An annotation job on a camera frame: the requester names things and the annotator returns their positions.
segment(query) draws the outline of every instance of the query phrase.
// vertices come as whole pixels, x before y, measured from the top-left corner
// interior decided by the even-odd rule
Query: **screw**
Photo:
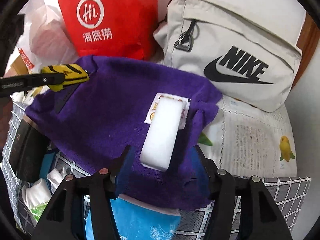
[[[66,176],[65,179],[66,179],[67,181],[72,180],[72,179],[73,179],[73,175],[72,175],[72,174],[69,174],[69,175]]]
[[[260,178],[258,176],[252,176],[252,180],[254,182],[259,182],[260,181]]]
[[[226,174],[227,174],[227,172],[226,172],[224,169],[218,169],[218,170],[217,170],[217,173],[218,173],[219,175],[226,175]]]
[[[105,174],[107,174],[108,172],[109,172],[109,170],[106,169],[106,168],[103,168],[103,169],[101,169],[101,170],[99,171],[99,173],[100,173],[101,175],[105,175]]]

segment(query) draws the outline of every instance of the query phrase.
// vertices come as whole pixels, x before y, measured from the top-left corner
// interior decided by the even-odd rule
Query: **yellow bird illustration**
[[[288,162],[290,159],[295,159],[296,157],[292,153],[292,150],[290,148],[289,139],[287,136],[282,136],[280,139],[280,151],[281,151],[281,157],[280,160],[282,161],[285,159],[286,162]]]

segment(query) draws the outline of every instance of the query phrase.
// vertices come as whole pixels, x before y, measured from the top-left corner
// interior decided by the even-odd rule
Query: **gray plaid cloth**
[[[2,171],[6,179],[9,191],[11,206],[14,211],[14,216],[17,224],[25,233],[32,235],[35,221],[28,211],[22,200],[22,186],[30,186],[28,182],[18,179],[12,171],[8,158],[11,151],[12,143],[17,132],[17,128],[24,114],[24,109],[27,105],[14,103],[10,130],[6,145],[3,150]],[[74,161],[68,159],[61,152],[57,153],[52,168],[61,170],[66,168],[67,173],[74,174],[76,178],[88,176],[87,172],[82,170]],[[311,178],[291,177],[291,178],[262,178],[262,181],[267,186],[267,189],[276,201],[279,209],[284,216],[287,225],[292,232],[303,200],[307,194]],[[84,214],[86,219],[90,209],[90,199],[84,196]],[[201,240],[204,238],[204,233],[207,229],[209,219],[212,213],[213,203],[205,208],[200,208],[196,211],[180,210],[181,222],[173,236],[174,240]],[[235,198],[235,209],[233,215],[232,231],[230,240],[235,240],[239,232],[241,212],[241,197]]]

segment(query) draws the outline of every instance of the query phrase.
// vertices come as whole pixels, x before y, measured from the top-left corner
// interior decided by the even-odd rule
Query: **purple towel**
[[[54,110],[66,91],[35,98],[26,114],[43,133],[84,170],[108,167],[131,144],[136,149],[125,193],[159,207],[194,210],[210,201],[196,184],[188,149],[216,116],[222,94],[204,77],[154,63],[113,57],[82,57],[76,62],[90,74],[60,113]],[[145,117],[156,93],[190,98],[186,127],[179,130],[167,172],[143,167],[139,155],[149,124]]]

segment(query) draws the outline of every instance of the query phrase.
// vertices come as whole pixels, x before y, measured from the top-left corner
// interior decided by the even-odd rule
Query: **newspaper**
[[[238,176],[297,175],[292,127],[284,105],[267,113],[223,96],[218,106],[217,116],[205,127],[199,140],[204,155],[214,160],[218,168]],[[292,158],[283,158],[286,153],[282,156],[281,140],[282,150],[291,149]]]

